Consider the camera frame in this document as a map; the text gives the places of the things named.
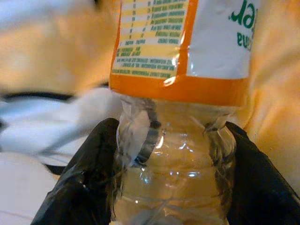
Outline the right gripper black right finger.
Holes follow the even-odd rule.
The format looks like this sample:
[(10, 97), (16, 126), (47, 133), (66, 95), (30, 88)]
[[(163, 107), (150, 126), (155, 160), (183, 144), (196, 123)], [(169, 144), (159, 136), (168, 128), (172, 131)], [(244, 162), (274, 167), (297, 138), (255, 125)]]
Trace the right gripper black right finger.
[(236, 141), (229, 225), (300, 225), (300, 197), (246, 131), (226, 127)]

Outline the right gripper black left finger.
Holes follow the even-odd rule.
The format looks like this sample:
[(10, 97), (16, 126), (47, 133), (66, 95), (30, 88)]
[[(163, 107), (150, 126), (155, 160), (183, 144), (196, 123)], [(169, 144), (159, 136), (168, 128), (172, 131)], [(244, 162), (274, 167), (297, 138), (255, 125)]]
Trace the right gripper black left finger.
[(109, 225), (119, 121), (96, 125), (47, 194), (30, 225)]

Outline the clear plastic bottle orange label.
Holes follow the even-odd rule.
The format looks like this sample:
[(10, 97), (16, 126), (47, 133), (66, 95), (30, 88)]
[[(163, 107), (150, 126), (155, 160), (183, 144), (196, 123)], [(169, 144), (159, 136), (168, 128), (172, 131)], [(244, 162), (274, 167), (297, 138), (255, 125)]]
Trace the clear plastic bottle orange label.
[(120, 0), (112, 220), (227, 225), (260, 0)]

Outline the yellow egg-print blanket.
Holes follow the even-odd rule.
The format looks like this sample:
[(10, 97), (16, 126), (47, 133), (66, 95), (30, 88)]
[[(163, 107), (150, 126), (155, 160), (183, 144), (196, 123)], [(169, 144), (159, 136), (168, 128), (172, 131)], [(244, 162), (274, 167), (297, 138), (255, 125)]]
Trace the yellow egg-print blanket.
[[(120, 0), (0, 0), (0, 225), (30, 225), (96, 125), (120, 122), (119, 11)], [(300, 197), (300, 0), (260, 0), (247, 99), (227, 122)]]

